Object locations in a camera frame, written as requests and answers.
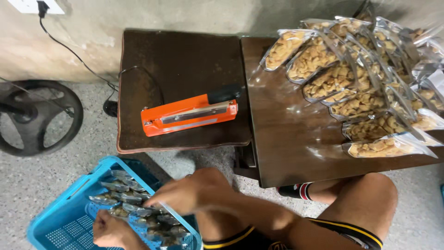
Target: blue plastic basket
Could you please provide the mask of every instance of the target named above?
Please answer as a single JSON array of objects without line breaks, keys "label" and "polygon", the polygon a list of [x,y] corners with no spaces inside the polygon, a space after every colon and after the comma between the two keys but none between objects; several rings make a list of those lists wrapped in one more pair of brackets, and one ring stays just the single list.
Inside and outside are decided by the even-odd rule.
[{"label": "blue plastic basket", "polygon": [[[124,169],[146,191],[153,195],[162,185],[136,160],[120,159],[115,156],[104,157],[99,165],[88,175],[81,176],[55,201],[37,215],[27,230],[28,240],[38,250],[96,250],[103,249],[93,244],[92,223],[98,209],[110,207],[98,206],[90,202],[88,196],[106,192],[99,179],[107,176],[111,169]],[[194,216],[179,216],[170,207],[165,207],[191,233],[181,239],[181,246],[171,246],[168,250],[200,250],[202,240],[195,226]],[[161,241],[149,241],[142,236],[146,229],[130,226],[151,249],[160,249]],[[107,247],[108,250],[120,248]]]}]

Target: yellow stripe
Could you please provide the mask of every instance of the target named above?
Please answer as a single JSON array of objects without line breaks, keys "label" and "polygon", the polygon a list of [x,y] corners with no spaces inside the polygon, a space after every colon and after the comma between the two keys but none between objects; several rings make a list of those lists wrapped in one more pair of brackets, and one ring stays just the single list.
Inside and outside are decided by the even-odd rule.
[{"label": "yellow stripe", "polygon": [[309,220],[314,221],[314,222],[322,222],[322,223],[326,223],[326,224],[331,224],[331,225],[335,225],[335,226],[342,226],[342,227],[345,227],[345,228],[348,228],[348,229],[355,230],[356,232],[359,232],[359,233],[361,233],[361,234],[363,234],[365,236],[370,237],[372,240],[374,240],[376,243],[378,243],[378,245],[382,248],[382,243],[377,238],[375,238],[374,236],[372,236],[372,235],[370,235],[370,234],[368,234],[368,233],[366,233],[366,232],[364,232],[362,230],[354,228],[352,226],[342,225],[342,224],[333,223],[333,222],[320,221],[320,220],[315,220],[315,219],[309,219]]},{"label": "yellow stripe", "polygon": [[243,238],[247,237],[253,230],[254,230],[254,226],[252,226],[250,228],[250,230],[248,230],[248,232],[246,232],[244,235],[242,235],[239,238],[234,239],[234,240],[232,240],[230,242],[222,243],[222,244],[217,244],[217,245],[205,245],[205,244],[203,244],[203,247],[205,249],[216,249],[216,248],[221,248],[221,247],[224,247],[224,246],[233,245],[234,243],[236,243],[236,242],[242,240]]}]

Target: electrical outlet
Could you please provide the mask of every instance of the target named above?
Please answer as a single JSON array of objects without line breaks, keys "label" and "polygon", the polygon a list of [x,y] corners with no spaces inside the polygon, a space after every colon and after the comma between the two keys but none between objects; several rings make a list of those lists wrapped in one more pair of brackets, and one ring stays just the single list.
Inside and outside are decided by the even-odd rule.
[{"label": "electrical outlet", "polygon": [[[18,11],[21,13],[38,14],[39,7],[36,0],[8,0]],[[60,14],[64,15],[65,12],[60,8],[55,0],[44,0],[49,6],[47,14]]]}]

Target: black wheel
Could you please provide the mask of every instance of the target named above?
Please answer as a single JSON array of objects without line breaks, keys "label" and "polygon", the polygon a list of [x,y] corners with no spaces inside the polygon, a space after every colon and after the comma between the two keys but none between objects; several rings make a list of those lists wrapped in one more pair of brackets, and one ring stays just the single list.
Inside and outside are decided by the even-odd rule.
[{"label": "black wheel", "polygon": [[[12,146],[0,134],[0,150],[21,157],[49,154],[63,148],[74,139],[82,126],[83,106],[72,90],[57,81],[28,80],[12,83],[26,90],[49,89],[51,91],[53,89],[63,93],[63,97],[51,100],[33,100],[32,94],[17,87],[13,87],[2,94],[0,96],[1,102],[19,108],[23,107],[28,112],[26,116],[8,113],[23,141],[24,148],[19,149]],[[21,96],[25,96],[25,98],[18,100],[17,98]],[[45,147],[44,136],[48,125],[54,117],[61,112],[65,112],[65,110],[73,118],[69,130],[59,141],[49,147]]]}]

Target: speckled floor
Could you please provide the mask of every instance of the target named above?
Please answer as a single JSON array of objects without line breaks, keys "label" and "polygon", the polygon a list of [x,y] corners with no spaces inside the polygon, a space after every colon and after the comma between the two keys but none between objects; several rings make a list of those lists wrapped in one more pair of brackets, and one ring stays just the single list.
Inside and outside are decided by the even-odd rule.
[{"label": "speckled floor", "polygon": [[[18,158],[0,152],[0,249],[32,249],[26,240],[29,221],[57,198],[81,174],[93,169],[106,155],[116,155],[116,119],[102,112],[110,90],[103,84],[66,83],[84,106],[82,129],[68,146],[51,155]],[[3,135],[14,139],[8,120],[0,119]],[[54,130],[62,124],[56,122]],[[278,196],[261,189],[257,181],[232,173],[232,147],[208,150],[151,152],[138,155],[161,180],[180,178],[196,167],[218,167],[245,194],[286,206],[301,216],[316,217],[325,205]],[[444,168],[431,165],[386,172],[399,191],[399,205],[384,249],[444,248],[444,208],[439,192]]]}]

